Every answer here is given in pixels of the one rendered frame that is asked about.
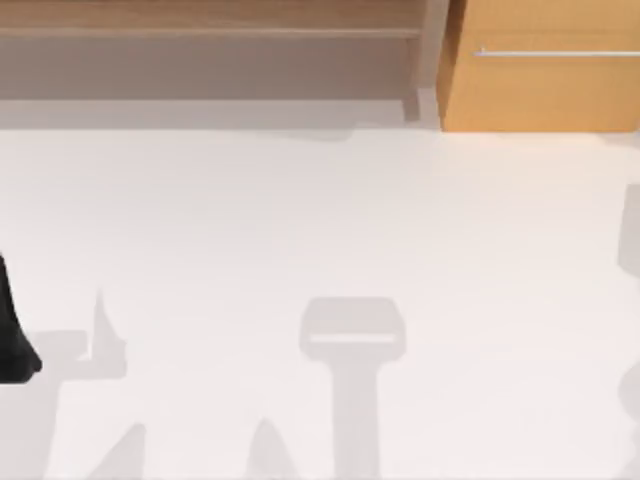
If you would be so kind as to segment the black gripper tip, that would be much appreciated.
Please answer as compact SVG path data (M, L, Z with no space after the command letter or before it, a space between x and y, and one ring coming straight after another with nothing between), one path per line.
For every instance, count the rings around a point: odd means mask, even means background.
M6 263L0 254L0 385L27 383L42 367L18 320Z

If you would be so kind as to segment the open wooden shelf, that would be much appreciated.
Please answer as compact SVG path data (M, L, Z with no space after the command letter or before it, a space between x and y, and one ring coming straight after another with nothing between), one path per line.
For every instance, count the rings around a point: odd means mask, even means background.
M421 115L452 0L0 0L0 99L392 101Z

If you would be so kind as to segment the wooden cupboard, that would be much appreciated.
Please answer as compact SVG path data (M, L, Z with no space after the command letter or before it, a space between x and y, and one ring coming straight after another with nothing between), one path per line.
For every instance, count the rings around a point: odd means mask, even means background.
M488 50L640 51L640 0L450 0L436 92L447 132L640 129L640 58L484 58Z

